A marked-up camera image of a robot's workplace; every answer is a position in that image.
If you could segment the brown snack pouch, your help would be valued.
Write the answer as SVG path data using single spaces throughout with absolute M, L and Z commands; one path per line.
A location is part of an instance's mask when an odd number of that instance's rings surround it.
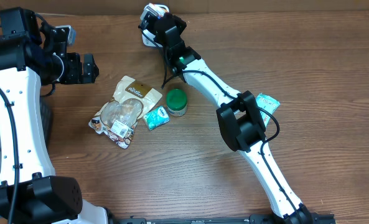
M 92 117 L 88 125 L 97 134 L 105 134 L 120 148 L 127 149 L 138 121 L 162 98 L 149 85 L 124 76 L 111 99 Z

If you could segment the green lid jar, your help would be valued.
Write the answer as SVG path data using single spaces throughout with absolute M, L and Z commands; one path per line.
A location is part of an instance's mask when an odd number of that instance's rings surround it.
M 166 104 L 172 116 L 183 116 L 187 112 L 187 95 L 181 89 L 172 89 L 167 93 Z

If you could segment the teal tissue pack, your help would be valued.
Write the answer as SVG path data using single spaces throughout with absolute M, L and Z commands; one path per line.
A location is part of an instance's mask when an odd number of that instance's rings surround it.
M 168 112 L 163 106 L 159 106 L 156 109 L 148 112 L 143 116 L 143 120 L 146 123 L 148 129 L 152 131 L 157 127 L 166 124 L 170 121 Z
M 274 99 L 273 97 L 269 95 L 265 95 L 262 93 L 260 93 L 256 97 L 256 102 L 260 108 L 264 109 L 270 114 L 273 114 L 280 106 L 280 102 L 278 100 Z M 271 118 L 262 111 L 261 111 L 261 117 L 263 119 L 264 125 L 267 126 Z

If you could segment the orange snack packet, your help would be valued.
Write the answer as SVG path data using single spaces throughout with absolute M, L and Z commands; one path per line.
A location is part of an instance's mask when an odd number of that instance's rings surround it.
M 169 13 L 169 8 L 163 4 L 152 4 L 153 9 L 157 12 L 158 17 L 163 17 L 166 13 Z

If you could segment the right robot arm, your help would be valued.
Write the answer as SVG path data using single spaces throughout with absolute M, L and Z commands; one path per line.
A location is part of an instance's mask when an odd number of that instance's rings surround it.
M 187 46 L 181 34 L 187 24 L 158 5 L 148 5 L 140 17 L 142 35 L 161 52 L 166 68 L 197 89 L 216 107 L 220 134 L 232 151 L 242 153 L 262 185 L 276 223 L 313 223 L 311 212 L 291 190 L 276 164 L 262 115 L 276 118 L 258 106 L 250 92 L 240 93 L 218 78 L 205 60 Z

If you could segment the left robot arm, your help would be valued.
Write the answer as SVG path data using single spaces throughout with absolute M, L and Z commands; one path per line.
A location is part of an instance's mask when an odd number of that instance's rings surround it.
M 0 216 L 9 223 L 112 223 L 107 209 L 82 197 L 78 182 L 57 176 L 44 137 L 40 89 L 94 83 L 92 54 L 67 52 L 70 26 L 34 11 L 0 12 Z

